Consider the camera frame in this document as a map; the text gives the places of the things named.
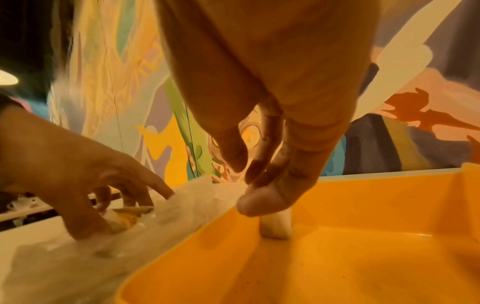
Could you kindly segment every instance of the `human hand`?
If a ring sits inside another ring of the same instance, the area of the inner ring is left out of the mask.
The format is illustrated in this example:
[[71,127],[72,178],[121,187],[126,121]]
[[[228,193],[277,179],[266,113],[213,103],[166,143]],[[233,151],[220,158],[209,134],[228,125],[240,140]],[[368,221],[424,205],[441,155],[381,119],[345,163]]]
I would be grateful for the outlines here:
[[239,212],[258,216],[290,207],[314,186],[350,123],[370,62],[378,2],[157,3],[172,75],[235,172],[248,162],[238,124],[260,107],[261,142]]
[[110,231],[99,214],[110,203],[109,186],[121,191],[126,206],[153,206],[147,186],[165,198],[174,194],[130,156],[16,106],[0,113],[0,177],[1,191],[35,193],[52,206],[75,239]]

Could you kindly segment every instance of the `clear plastic bag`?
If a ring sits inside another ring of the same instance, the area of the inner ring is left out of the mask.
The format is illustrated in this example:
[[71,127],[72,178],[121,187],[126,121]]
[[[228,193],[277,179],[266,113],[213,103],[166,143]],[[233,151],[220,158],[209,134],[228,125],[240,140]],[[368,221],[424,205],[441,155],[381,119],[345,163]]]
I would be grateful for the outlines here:
[[68,235],[19,247],[3,284],[3,304],[112,303],[127,276],[224,214],[245,184],[192,180],[170,200],[152,197],[154,210],[132,228],[74,242]]

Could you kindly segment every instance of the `yellow plastic tray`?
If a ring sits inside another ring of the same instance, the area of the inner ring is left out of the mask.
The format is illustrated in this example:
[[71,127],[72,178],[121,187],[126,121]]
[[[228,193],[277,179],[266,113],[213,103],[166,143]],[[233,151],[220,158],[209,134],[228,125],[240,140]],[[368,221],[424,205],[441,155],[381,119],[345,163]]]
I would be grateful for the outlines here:
[[318,183],[294,237],[230,210],[133,275],[117,304],[480,303],[480,166]]

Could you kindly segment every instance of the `ceiling light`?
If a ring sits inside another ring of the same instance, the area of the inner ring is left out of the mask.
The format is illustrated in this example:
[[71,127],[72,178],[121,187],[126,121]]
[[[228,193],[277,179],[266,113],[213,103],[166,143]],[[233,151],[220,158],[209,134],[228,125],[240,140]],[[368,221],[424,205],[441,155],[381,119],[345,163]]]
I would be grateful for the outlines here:
[[0,86],[11,86],[19,83],[19,79],[10,73],[0,70]]

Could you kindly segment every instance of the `dark sleeve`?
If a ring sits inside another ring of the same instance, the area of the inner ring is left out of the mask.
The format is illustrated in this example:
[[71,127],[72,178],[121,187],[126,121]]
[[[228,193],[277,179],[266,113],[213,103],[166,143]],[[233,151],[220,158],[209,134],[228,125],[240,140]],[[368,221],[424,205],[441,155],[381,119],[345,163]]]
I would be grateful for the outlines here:
[[7,95],[0,93],[0,113],[8,106],[17,106],[23,108],[20,103],[10,99],[10,97]]

